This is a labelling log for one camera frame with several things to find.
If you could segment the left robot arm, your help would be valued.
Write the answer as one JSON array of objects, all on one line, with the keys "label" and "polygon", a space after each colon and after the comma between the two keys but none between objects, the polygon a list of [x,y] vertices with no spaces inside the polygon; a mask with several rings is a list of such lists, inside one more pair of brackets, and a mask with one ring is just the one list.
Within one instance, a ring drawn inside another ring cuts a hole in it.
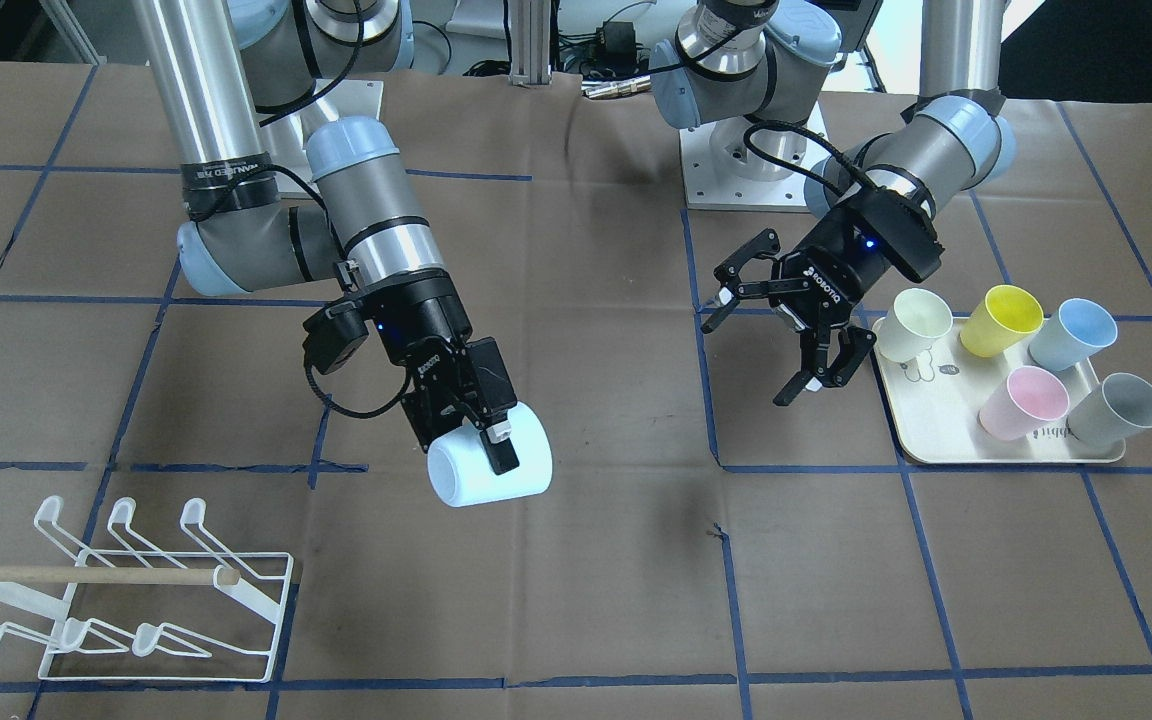
[{"label": "left robot arm", "polygon": [[927,1],[919,90],[877,136],[850,143],[842,94],[824,90],[844,50],[810,1],[699,1],[652,50],[657,108],[679,131],[690,209],[809,211],[865,232],[908,209],[929,223],[1009,169],[1016,141],[998,90],[1002,1]]}]

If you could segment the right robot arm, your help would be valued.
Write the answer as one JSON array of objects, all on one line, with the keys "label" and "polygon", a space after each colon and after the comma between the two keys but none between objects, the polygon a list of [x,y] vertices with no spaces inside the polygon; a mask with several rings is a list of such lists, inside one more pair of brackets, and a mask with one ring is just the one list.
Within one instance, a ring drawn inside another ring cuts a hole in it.
[{"label": "right robot arm", "polygon": [[404,1],[137,1],[180,151],[189,283],[238,295],[333,278],[339,300],[306,319],[303,373],[338,372],[376,334],[404,381],[401,407],[449,503],[472,483],[548,486],[552,455],[493,338],[465,305],[378,118],[339,108],[361,65],[396,67]]}]

